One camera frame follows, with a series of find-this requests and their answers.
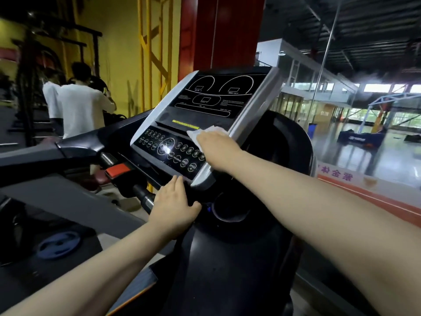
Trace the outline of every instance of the white tissue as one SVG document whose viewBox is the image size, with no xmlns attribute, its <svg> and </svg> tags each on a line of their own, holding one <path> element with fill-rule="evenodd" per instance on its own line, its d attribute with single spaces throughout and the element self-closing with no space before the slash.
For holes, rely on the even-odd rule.
<svg viewBox="0 0 421 316">
<path fill-rule="evenodd" d="M 214 126 L 212 125 L 211 127 L 208 127 L 205 130 L 196 130 L 196 131 L 187 131 L 187 135 L 192 139 L 193 143 L 195 143 L 197 145 L 197 147 L 200 149 L 201 152 L 202 148 L 200 147 L 200 144 L 197 143 L 197 135 L 199 135 L 202 132 L 210 132 L 210 131 L 221 131 L 224 132 L 225 134 L 228 134 L 228 132 L 226 130 L 224 130 L 223 128 L 219 127 L 219 126 Z"/>
</svg>

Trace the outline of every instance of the cup holder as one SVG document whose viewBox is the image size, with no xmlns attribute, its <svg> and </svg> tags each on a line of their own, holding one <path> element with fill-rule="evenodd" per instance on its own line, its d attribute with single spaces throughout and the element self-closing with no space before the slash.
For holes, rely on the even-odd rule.
<svg viewBox="0 0 421 316">
<path fill-rule="evenodd" d="M 212 203 L 212 212 L 215 217 L 226 223 L 239 223 L 243 221 L 250 212 L 250 206 L 236 193 L 227 194 L 222 192 Z"/>
</svg>

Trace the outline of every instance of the black hair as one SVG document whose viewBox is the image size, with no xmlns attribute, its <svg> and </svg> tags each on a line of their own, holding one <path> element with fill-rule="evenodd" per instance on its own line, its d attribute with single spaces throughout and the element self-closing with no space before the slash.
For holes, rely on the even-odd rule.
<svg viewBox="0 0 421 316">
<path fill-rule="evenodd" d="M 91 77 L 92 71 L 89 65 L 82 62 L 74 62 L 71 65 L 71 70 L 73 71 L 73 76 L 75 79 L 86 82 Z"/>
<path fill-rule="evenodd" d="M 45 75 L 45 77 L 47 78 L 47 79 L 50 79 L 50 78 L 52 78 L 54 75 L 56 75 L 57 74 L 57 71 L 56 70 L 53 70 L 52 68 L 46 68 L 45 70 L 44 70 L 44 75 Z"/>
</svg>

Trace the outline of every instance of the orange trim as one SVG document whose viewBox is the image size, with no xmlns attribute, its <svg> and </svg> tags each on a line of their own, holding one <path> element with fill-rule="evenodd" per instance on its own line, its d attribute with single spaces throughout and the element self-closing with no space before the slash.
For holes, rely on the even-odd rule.
<svg viewBox="0 0 421 316">
<path fill-rule="evenodd" d="M 389 197 L 373 193 L 355 185 L 334 180 L 324 175 L 319 174 L 318 179 L 330 183 L 332 185 L 338 186 L 343 190 L 349 191 L 350 193 L 357 195 L 380 208 L 383 208 L 384 210 L 403 219 L 404 221 L 421 227 L 421 208 L 393 200 Z"/>
<path fill-rule="evenodd" d="M 110 179 L 115 179 L 117 176 L 129 171 L 131 171 L 130 168 L 124 163 L 121 163 L 108 168 L 105 173 Z"/>
<path fill-rule="evenodd" d="M 118 306 L 116 309 L 114 309 L 113 311 L 111 311 L 110 313 L 107 314 L 107 316 L 111 316 L 114 315 L 115 313 L 117 313 L 120 309 L 122 309 L 124 306 L 127 306 L 129 303 L 133 302 L 136 298 L 138 298 L 140 295 L 142 295 L 143 293 L 147 292 L 148 290 L 150 290 L 152 288 L 152 286 L 154 286 L 156 284 L 156 282 L 150 284 L 148 287 L 146 287 L 144 290 L 140 291 L 137 295 L 133 296 L 132 298 L 130 298 L 129 300 L 125 301 L 123 304 L 121 304 L 120 306 Z"/>
</svg>

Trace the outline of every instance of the yellow warning label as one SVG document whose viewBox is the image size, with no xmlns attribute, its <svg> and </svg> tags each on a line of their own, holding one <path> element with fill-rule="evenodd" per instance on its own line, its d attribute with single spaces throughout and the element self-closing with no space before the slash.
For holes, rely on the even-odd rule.
<svg viewBox="0 0 421 316">
<path fill-rule="evenodd" d="M 174 123 L 177 123 L 177 124 L 181 124 L 181 125 L 187 126 L 187 127 L 194 128 L 194 129 L 196 129 L 196 130 L 198 130 L 198 129 L 199 129 L 199 127 L 197 127 L 197 126 L 190 125 L 190 124 L 187 124 L 187 123 L 183 123 L 183 122 L 180 122 L 180 121 L 173 120 L 173 122 L 174 122 Z"/>
</svg>

